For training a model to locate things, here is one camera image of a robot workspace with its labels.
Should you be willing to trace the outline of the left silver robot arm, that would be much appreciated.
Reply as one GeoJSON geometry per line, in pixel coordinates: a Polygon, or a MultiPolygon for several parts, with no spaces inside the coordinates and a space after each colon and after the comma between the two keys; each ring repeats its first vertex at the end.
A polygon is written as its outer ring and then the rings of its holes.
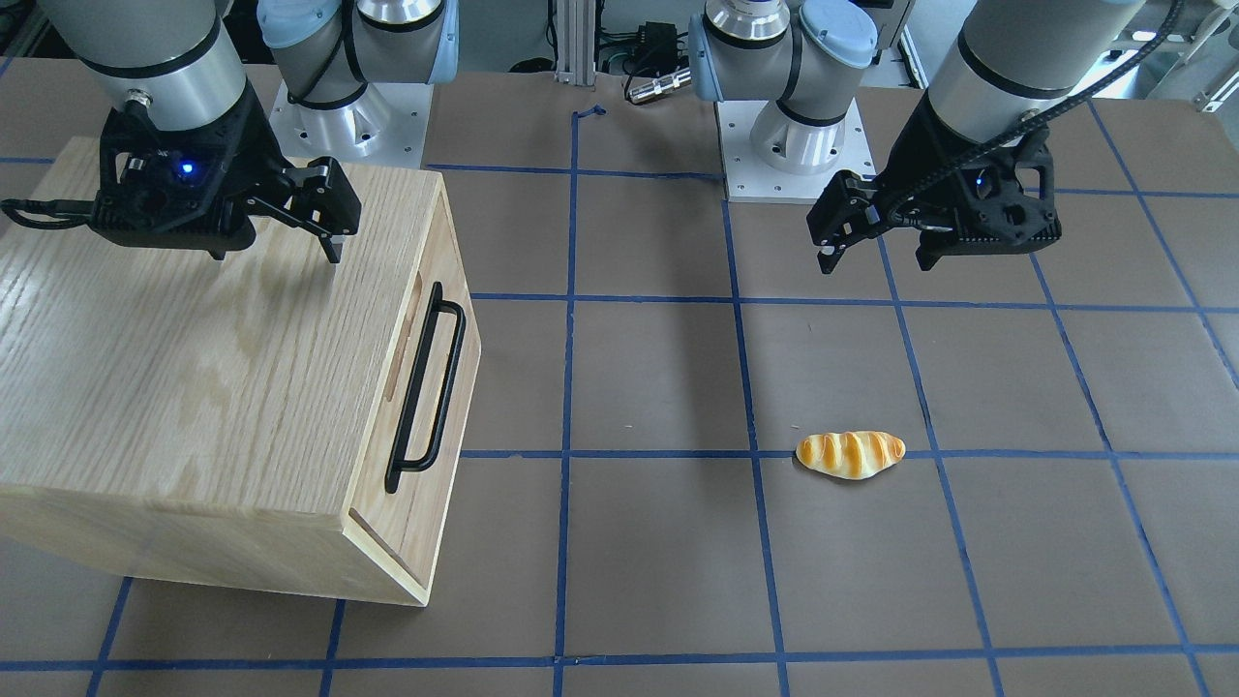
{"type": "MultiPolygon", "coordinates": [[[[1080,80],[1140,10],[1137,1],[978,1],[872,178],[841,170],[807,224],[823,274],[850,248],[896,228],[919,234],[917,262],[1031,255],[1062,235],[1049,123],[1083,105],[1163,43],[1152,40],[1088,89],[1080,80]]],[[[817,173],[807,137],[843,131],[880,28],[864,2],[707,1],[686,31],[704,102],[761,102],[752,144],[772,167],[817,173]]]]}

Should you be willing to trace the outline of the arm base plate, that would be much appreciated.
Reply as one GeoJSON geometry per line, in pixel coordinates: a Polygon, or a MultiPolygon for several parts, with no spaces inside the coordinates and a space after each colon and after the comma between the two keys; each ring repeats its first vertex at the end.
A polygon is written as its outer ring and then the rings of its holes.
{"type": "Polygon", "coordinates": [[[716,116],[731,202],[813,204],[841,170],[877,173],[856,102],[826,128],[794,123],[774,102],[721,102],[716,116]]]}
{"type": "Polygon", "coordinates": [[[420,170],[434,94],[429,84],[372,83],[358,102],[315,110],[287,102],[282,84],[270,123],[287,158],[420,170]]]}

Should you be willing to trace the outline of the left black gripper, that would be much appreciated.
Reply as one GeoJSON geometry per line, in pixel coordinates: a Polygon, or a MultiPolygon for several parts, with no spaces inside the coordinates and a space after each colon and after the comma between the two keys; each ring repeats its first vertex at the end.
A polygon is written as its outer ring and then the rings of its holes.
{"type": "Polygon", "coordinates": [[[1018,124],[1011,144],[980,145],[948,128],[921,97],[875,180],[833,175],[808,212],[823,274],[859,241],[898,227],[916,228],[916,256],[928,272],[939,259],[1031,255],[1059,241],[1054,163],[1047,119],[1018,124]]]}

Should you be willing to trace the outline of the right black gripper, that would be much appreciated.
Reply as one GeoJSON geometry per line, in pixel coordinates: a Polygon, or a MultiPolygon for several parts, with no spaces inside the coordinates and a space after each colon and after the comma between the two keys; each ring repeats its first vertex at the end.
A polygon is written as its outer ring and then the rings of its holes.
{"type": "Polygon", "coordinates": [[[136,106],[107,115],[88,222],[107,241],[222,258],[256,241],[252,215],[311,233],[339,264],[362,203],[336,158],[284,158],[254,92],[190,131],[156,132],[136,106]]]}

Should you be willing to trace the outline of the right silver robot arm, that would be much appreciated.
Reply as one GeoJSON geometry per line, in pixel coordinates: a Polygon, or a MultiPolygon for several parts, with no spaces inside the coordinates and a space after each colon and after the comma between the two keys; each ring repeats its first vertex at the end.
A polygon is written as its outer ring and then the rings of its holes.
{"type": "Polygon", "coordinates": [[[110,98],[99,187],[87,201],[6,199],[22,227],[87,227],[121,248],[221,260],[256,241],[253,217],[309,232],[330,262],[361,229],[339,160],[368,156],[393,118],[377,84],[458,71],[456,1],[260,1],[299,136],[292,163],[213,1],[45,1],[45,16],[110,98]]]}

